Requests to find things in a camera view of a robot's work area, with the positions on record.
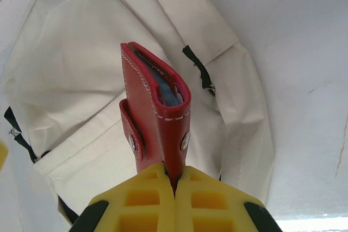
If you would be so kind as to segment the red leather wallet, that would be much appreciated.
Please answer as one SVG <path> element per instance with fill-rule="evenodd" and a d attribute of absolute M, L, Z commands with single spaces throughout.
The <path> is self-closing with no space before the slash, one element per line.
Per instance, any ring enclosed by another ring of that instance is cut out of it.
<path fill-rule="evenodd" d="M 119 103 L 124 134 L 138 172 L 164 163 L 173 187 L 185 166 L 191 93 L 166 62 L 136 42 L 122 43 L 126 98 Z"/>

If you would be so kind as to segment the cream canvas backpack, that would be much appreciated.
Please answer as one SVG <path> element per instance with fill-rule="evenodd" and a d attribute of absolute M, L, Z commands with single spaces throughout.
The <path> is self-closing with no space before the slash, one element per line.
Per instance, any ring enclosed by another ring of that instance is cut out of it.
<path fill-rule="evenodd" d="M 266 201 L 274 146 L 248 50 L 210 0 L 34 0 L 4 68 L 5 119 L 73 224 L 136 173 L 119 103 L 121 44 L 136 42 L 191 93 L 185 165 Z"/>

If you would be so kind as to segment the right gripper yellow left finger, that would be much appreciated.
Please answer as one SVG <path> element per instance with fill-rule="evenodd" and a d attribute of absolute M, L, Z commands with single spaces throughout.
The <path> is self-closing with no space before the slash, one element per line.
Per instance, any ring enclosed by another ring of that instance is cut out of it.
<path fill-rule="evenodd" d="M 164 164 L 95 196 L 72 232 L 175 232 L 175 199 Z"/>

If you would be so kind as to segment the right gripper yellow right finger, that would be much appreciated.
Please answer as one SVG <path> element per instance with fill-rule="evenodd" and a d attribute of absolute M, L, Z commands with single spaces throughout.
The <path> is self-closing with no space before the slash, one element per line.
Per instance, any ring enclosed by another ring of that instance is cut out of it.
<path fill-rule="evenodd" d="M 175 194 L 175 232 L 282 232 L 257 198 L 186 166 Z"/>

